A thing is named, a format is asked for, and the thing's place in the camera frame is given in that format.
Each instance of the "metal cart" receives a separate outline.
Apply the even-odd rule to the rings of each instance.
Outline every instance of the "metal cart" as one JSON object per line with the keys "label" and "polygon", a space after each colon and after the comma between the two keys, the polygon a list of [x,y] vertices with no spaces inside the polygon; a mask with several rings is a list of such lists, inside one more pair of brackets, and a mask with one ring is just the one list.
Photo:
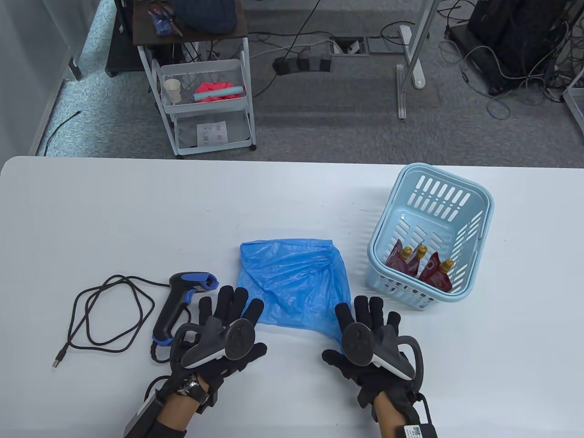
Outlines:
{"label": "metal cart", "polygon": [[[134,3],[134,45],[152,88],[152,93],[175,156],[249,147],[256,150],[255,121],[251,72],[249,70],[248,31],[241,0],[237,1],[238,24],[230,35],[201,34],[182,26],[183,36],[158,37],[147,10],[148,2]],[[186,44],[220,39],[241,39],[243,50],[239,60],[217,60],[160,66],[152,59],[148,46],[156,44]],[[177,79],[180,102],[172,103],[164,83]],[[195,102],[193,94],[203,83],[229,82],[244,90],[239,97],[211,102]],[[198,144],[201,125],[223,124],[227,138],[215,144]]]}

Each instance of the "hand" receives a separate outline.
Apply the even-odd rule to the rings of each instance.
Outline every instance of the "hand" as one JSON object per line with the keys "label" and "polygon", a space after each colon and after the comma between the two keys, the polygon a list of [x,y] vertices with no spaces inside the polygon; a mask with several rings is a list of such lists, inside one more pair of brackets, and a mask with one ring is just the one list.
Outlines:
{"label": "hand", "polygon": [[[217,297],[217,306],[213,316],[220,319],[223,327],[229,326],[234,321],[245,318],[249,320],[253,326],[258,322],[259,317],[263,312],[263,301],[257,298],[249,303],[248,309],[242,316],[242,312],[248,301],[248,291],[242,287],[233,290],[231,286],[223,286],[219,291]],[[199,325],[205,325],[212,313],[211,297],[203,297],[199,301]],[[198,344],[200,335],[197,335],[194,342],[183,342],[180,347],[180,353],[172,358],[172,361],[180,361],[182,355],[194,345]],[[267,346],[264,343],[255,344],[250,352],[239,360],[229,360],[222,357],[217,360],[212,360],[199,367],[194,368],[194,371],[200,378],[202,378],[209,386],[208,393],[213,395],[223,384],[226,377],[230,376],[236,371],[242,371],[250,362],[262,357],[267,352]]]}
{"label": "hand", "polygon": [[[365,324],[371,329],[374,336],[381,338],[384,330],[393,329],[398,336],[398,328],[401,317],[397,312],[390,312],[387,317],[387,326],[383,324],[383,300],[380,297],[372,297],[367,302],[367,297],[358,296],[354,300],[355,314],[357,322]],[[336,317],[339,321],[341,332],[354,322],[351,310],[347,303],[338,304],[335,307]],[[418,379],[413,381],[403,380],[384,368],[369,364],[358,366],[353,364],[345,355],[335,350],[325,350],[322,352],[322,359],[337,367],[343,376],[353,380],[361,387],[357,396],[359,405],[365,408],[373,404],[375,398],[385,392],[395,409],[401,413],[409,424],[419,424],[420,418],[413,407],[413,403],[418,400],[419,385]]]}

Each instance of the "pink cloth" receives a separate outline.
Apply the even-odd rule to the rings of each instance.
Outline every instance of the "pink cloth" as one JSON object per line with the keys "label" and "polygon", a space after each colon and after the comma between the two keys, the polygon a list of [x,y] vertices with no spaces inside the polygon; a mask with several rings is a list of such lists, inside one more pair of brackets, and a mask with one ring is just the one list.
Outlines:
{"label": "pink cloth", "polygon": [[[230,82],[216,82],[214,84],[210,84],[209,82],[203,82],[198,88],[196,93],[208,93],[210,91],[217,91],[217,90],[224,90],[225,88],[233,88],[235,85],[231,84]],[[216,100],[228,100],[228,99],[237,99],[240,98],[241,94],[234,94],[231,96],[223,96],[221,98],[207,98],[201,100],[201,102],[215,102]]]}

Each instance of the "white table leg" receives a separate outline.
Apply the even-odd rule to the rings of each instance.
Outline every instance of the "white table leg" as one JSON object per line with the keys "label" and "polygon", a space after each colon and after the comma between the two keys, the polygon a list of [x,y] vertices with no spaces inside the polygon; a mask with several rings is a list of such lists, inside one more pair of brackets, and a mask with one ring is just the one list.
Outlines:
{"label": "white table leg", "polygon": [[[410,64],[412,62],[412,56],[410,52],[409,42],[412,39],[412,30],[409,28],[409,26],[402,25],[399,27],[399,34],[402,37],[402,44],[405,44],[404,47],[405,58],[408,64]],[[416,61],[416,66],[413,68],[412,82],[414,87],[416,87],[418,90],[421,90],[426,86],[426,78],[424,77],[424,72],[422,70],[422,63],[420,62],[420,59]]]}
{"label": "white table leg", "polygon": [[420,52],[422,51],[422,46],[424,41],[426,40],[426,36],[430,31],[430,25],[432,24],[432,20],[436,15],[436,10],[438,9],[438,5],[440,4],[440,0],[425,0],[422,8],[420,9],[420,13],[418,19],[416,20],[416,34],[413,39],[413,42],[410,41],[407,47],[405,47],[406,51],[406,58],[409,59],[409,66],[408,70],[405,75],[401,75],[399,70],[400,67],[398,66],[396,69],[396,76],[395,80],[397,83],[397,101],[398,101],[398,116],[401,120],[405,120],[406,118],[406,108],[405,108],[405,87],[406,83],[409,79],[413,76],[414,70],[418,65],[418,60],[420,57]]}
{"label": "white table leg", "polygon": [[249,63],[249,43],[248,38],[243,38],[244,41],[244,64],[245,64],[245,87],[248,94],[248,110],[249,110],[249,126],[252,132],[252,145],[256,144],[255,136],[255,119],[253,118],[253,92],[252,92],[252,73],[251,64]]}
{"label": "white table leg", "polygon": [[150,84],[150,88],[152,88],[152,95],[154,96],[154,100],[156,100],[156,106],[158,106],[158,110],[160,111],[160,116],[162,117],[162,122],[166,129],[166,134],[168,135],[168,140],[171,142],[172,151],[174,152],[175,155],[179,155],[178,149],[176,148],[175,135],[172,132],[171,125],[168,123],[164,107],[162,106],[162,101],[160,100],[160,96],[158,95],[157,80],[155,77],[156,73],[154,73],[152,71],[152,68],[150,67],[150,63],[148,62],[148,58],[146,57],[144,46],[138,46],[138,53],[140,54],[140,59],[142,60],[144,71],[146,72],[146,76],[148,77],[148,83]]}

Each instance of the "wristwatch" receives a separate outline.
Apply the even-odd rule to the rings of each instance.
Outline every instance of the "wristwatch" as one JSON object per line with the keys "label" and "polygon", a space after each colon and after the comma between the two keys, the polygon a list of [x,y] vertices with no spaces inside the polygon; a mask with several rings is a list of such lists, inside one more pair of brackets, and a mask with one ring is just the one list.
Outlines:
{"label": "wristwatch", "polygon": [[209,394],[205,392],[199,383],[199,379],[197,379],[197,376],[194,374],[185,380],[183,385],[177,390],[176,393],[191,397],[196,402],[199,402],[199,405],[204,404],[207,401],[207,398],[209,398]]}

